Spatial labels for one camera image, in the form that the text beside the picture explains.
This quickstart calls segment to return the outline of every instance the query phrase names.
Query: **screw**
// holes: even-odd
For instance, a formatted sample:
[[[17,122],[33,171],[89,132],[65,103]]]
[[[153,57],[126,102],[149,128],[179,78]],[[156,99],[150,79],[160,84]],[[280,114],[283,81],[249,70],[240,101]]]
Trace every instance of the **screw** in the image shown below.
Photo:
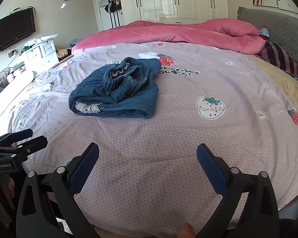
[[[63,166],[59,167],[57,170],[56,170],[59,174],[61,173],[64,173],[65,171],[65,168]]]
[[[33,177],[33,176],[34,176],[34,173],[35,173],[34,171],[30,171],[30,172],[28,173],[28,176],[29,176],[29,177]]]
[[[232,172],[233,174],[238,174],[240,171],[239,171],[238,168],[236,168],[236,167],[232,167],[232,168],[231,168],[231,172]]]
[[[266,178],[266,177],[268,177],[268,174],[265,171],[262,171],[261,172],[261,176],[264,177],[264,178]]]

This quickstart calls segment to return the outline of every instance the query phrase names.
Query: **blue gripper pad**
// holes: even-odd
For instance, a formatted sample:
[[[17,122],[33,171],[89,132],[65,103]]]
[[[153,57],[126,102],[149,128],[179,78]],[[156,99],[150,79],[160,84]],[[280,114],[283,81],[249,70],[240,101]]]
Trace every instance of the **blue gripper pad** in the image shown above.
[[[210,154],[201,144],[196,150],[196,156],[214,191],[224,197],[227,193],[226,178],[215,163],[213,154]]]
[[[99,158],[99,148],[97,144],[92,143],[89,145],[82,156],[83,158],[69,177],[69,193],[72,197],[82,191],[88,176]]]

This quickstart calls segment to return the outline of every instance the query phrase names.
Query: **pink blanket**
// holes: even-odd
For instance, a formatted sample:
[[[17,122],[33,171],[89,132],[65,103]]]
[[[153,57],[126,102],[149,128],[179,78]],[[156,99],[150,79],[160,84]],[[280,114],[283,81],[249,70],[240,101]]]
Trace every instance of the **pink blanket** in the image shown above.
[[[240,20],[212,19],[188,25],[139,20],[89,35],[73,47],[73,51],[118,43],[142,44],[156,41],[199,44],[248,55],[258,54],[265,45],[258,30],[252,24]]]

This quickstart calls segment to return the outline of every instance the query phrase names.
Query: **white wardrobe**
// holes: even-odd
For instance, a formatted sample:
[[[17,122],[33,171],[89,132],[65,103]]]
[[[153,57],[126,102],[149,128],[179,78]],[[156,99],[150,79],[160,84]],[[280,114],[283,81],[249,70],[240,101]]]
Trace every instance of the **white wardrobe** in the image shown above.
[[[122,0],[124,22],[135,20],[167,24],[194,24],[227,18],[227,0]]]

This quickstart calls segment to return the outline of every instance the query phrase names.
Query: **striped pillow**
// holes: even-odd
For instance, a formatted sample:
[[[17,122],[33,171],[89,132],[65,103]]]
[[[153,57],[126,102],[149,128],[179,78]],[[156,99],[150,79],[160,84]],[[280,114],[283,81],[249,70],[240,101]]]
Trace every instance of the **striped pillow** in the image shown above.
[[[257,56],[287,73],[298,76],[298,65],[282,45],[268,41]]]

